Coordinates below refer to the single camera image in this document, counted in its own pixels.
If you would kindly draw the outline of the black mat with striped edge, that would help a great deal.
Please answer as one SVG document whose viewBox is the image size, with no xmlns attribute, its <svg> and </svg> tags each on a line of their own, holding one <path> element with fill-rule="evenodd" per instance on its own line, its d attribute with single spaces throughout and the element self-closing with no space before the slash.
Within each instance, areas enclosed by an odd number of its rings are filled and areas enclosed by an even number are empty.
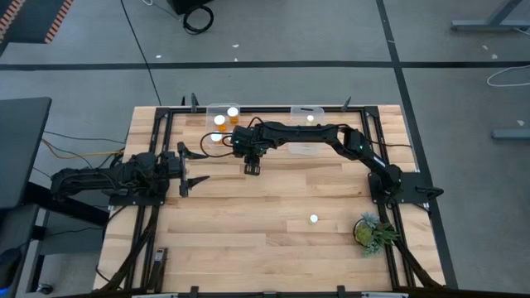
<svg viewBox="0 0 530 298">
<path fill-rule="evenodd" d="M 0 0 L 0 45 L 51 43 L 74 0 Z"/>
</svg>

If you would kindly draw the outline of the black rectangular device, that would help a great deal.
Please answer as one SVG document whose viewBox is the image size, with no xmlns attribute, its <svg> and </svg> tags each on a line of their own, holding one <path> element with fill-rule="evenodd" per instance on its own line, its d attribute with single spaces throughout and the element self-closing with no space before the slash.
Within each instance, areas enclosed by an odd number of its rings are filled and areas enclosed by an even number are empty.
<svg viewBox="0 0 530 298">
<path fill-rule="evenodd" d="M 168 248 L 158 248 L 155 254 L 155 262 L 152 268 L 152 289 L 155 293 L 161 293 L 166 270 Z"/>
</svg>

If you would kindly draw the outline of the grey metal table foot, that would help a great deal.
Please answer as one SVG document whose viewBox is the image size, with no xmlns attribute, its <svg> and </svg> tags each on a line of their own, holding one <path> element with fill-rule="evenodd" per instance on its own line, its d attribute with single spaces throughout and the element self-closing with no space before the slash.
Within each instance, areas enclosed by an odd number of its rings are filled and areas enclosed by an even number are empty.
<svg viewBox="0 0 530 298">
<path fill-rule="evenodd" d="M 491 137 L 496 140 L 530 140 L 530 128 L 494 129 Z"/>
<path fill-rule="evenodd" d="M 450 22 L 453 31 L 496 31 L 496 30 L 521 30 L 530 29 L 530 21 L 509 20 L 508 16 L 521 4 L 523 0 L 505 0 L 492 14 L 484 20 L 454 20 Z"/>
</svg>

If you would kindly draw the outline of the black desk top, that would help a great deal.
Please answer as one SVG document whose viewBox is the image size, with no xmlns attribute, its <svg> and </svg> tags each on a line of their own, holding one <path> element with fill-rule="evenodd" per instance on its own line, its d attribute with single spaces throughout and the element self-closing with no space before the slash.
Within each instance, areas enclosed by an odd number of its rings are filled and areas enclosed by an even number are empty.
<svg viewBox="0 0 530 298">
<path fill-rule="evenodd" d="M 0 100 L 0 209 L 35 204 L 49 194 L 29 179 L 50 107 L 48 97 Z"/>
</svg>

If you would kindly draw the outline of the clear plastic bin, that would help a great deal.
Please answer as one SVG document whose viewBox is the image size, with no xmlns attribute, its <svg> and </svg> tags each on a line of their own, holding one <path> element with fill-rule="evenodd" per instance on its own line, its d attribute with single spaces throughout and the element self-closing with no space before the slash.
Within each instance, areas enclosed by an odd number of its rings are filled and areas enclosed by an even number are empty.
<svg viewBox="0 0 530 298">
<path fill-rule="evenodd" d="M 291 107 L 290 125 L 307 126 L 307 115 L 312 115 L 315 118 L 312 126 L 315 126 L 317 124 L 325 124 L 325 111 L 323 108 L 317 106 L 296 105 Z M 290 153 L 305 156 L 319 155 L 322 147 L 322 143 L 290 142 L 288 144 L 288 149 Z"/>
<path fill-rule="evenodd" d="M 237 125 L 233 125 L 229 122 L 229 116 L 227 115 L 227 110 L 230 108 L 230 107 L 237 107 L 239 109 L 239 118 L 240 118 L 240 107 L 238 104 L 236 103 L 214 103 L 214 104 L 211 104 L 209 105 L 207 108 L 206 108 L 206 120 L 205 120 L 205 127 L 206 127 L 206 132 L 211 132 L 214 133 L 214 132 L 218 132 L 218 133 L 221 133 L 223 135 L 223 137 L 226 137 L 225 139 L 225 142 L 228 142 L 228 133 L 229 132 L 232 132 L 234 127 L 239 125 L 239 122 Z M 216 129 L 216 126 L 214 124 L 214 117 L 216 115 L 224 115 L 226 117 L 226 122 L 227 122 L 227 131 L 226 132 L 220 132 Z M 223 147 L 223 141 L 221 144 L 215 144 L 211 141 L 211 138 L 210 138 L 210 135 L 206 138 L 206 141 L 205 143 L 209 146 L 209 147 L 213 147 L 215 149 L 217 148 L 221 148 Z"/>
</svg>

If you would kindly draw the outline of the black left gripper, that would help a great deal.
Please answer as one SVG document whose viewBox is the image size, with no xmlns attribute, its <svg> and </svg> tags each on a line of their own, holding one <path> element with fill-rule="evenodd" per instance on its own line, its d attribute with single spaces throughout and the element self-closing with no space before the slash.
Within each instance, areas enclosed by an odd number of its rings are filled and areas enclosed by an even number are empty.
<svg viewBox="0 0 530 298">
<path fill-rule="evenodd" d="M 184 142 L 177 143 L 177 153 L 173 151 L 166 151 L 161 154 L 161 176 L 166 180 L 166 184 L 170 184 L 170 180 L 179 179 L 179 195 L 180 197 L 187 197 L 189 195 L 189 188 L 193 188 L 200 182 L 210 178 L 209 175 L 189 178 L 187 181 L 186 175 L 186 150 L 187 147 Z M 188 151 L 189 160 L 201 160 L 208 158 L 207 155 Z"/>
</svg>

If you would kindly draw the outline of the small potted succulent plant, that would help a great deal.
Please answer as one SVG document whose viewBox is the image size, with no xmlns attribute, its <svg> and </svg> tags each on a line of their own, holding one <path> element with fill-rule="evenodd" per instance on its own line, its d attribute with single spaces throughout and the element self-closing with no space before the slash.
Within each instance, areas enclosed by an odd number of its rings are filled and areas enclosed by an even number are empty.
<svg viewBox="0 0 530 298">
<path fill-rule="evenodd" d="M 353 228 L 354 240 L 364 247 L 364 255 L 380 253 L 387 245 L 392 245 L 400 234 L 390 223 L 384 223 L 371 213 L 363 213 Z"/>
</svg>

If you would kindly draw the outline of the black box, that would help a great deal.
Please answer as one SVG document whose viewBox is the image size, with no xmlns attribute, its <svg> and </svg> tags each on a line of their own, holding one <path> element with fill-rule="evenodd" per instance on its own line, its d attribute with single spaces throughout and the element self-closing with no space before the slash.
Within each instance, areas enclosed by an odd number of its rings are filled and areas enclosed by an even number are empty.
<svg viewBox="0 0 530 298">
<path fill-rule="evenodd" d="M 177 14 L 182 15 L 199 6 L 204 6 L 206 3 L 213 0 L 166 0 L 171 9 Z"/>
</svg>

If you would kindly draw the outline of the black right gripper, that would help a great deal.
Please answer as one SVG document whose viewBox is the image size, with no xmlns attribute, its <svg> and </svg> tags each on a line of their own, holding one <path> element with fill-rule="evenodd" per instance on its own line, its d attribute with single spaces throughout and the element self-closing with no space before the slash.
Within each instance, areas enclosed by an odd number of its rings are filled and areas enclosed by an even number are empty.
<svg viewBox="0 0 530 298">
<path fill-rule="evenodd" d="M 234 127 L 230 143 L 235 156 L 245 156 L 243 172 L 246 175 L 260 175 L 260 156 L 265 155 L 272 144 L 269 140 L 271 132 L 265 124 Z"/>
</svg>

